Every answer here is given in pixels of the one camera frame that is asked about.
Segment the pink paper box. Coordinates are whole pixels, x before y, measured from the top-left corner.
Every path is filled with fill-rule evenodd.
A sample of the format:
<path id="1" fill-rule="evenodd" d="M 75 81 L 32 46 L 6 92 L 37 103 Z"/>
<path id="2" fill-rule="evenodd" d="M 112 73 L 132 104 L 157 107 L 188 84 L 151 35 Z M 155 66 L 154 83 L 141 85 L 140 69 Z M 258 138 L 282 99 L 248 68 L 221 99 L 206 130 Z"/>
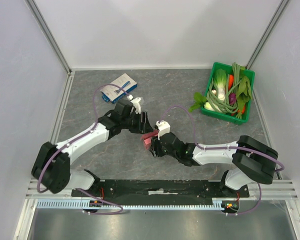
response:
<path id="1" fill-rule="evenodd" d="M 159 131 L 157 129 L 155 129 L 154 131 L 143 134 L 141 136 L 140 139 L 146 150 L 149 150 L 152 146 L 153 141 L 158 139 L 158 133 L 159 133 Z"/>

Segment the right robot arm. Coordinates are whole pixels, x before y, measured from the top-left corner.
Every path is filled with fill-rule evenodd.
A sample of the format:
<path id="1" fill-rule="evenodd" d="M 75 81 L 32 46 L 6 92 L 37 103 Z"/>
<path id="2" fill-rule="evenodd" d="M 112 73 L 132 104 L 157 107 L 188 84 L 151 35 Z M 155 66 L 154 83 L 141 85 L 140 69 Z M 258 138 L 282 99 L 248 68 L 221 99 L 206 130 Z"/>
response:
<path id="1" fill-rule="evenodd" d="M 247 135 L 227 144 L 196 145 L 184 143 L 172 132 L 152 137 L 148 150 L 154 157 L 170 156 L 187 167 L 234 165 L 234 169 L 225 172 L 219 184 L 219 191 L 225 197 L 232 196 L 252 182 L 272 184 L 279 155 L 274 149 Z"/>

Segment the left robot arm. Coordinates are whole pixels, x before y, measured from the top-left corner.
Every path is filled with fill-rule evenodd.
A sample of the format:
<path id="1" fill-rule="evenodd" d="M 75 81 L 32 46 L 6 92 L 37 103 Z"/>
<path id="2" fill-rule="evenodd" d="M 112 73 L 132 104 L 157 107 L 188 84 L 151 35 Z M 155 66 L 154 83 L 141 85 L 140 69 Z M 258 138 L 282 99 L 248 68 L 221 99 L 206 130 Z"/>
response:
<path id="1" fill-rule="evenodd" d="M 104 143 L 122 130 L 133 134 L 153 131 L 143 98 L 121 99 L 114 109 L 99 117 L 95 123 L 77 135 L 59 143 L 44 143 L 36 157 L 31 174 L 37 179 L 37 191 L 57 194 L 64 189 L 82 189 L 89 197 L 100 191 L 99 179 L 89 170 L 72 170 L 71 165 L 93 147 Z"/>

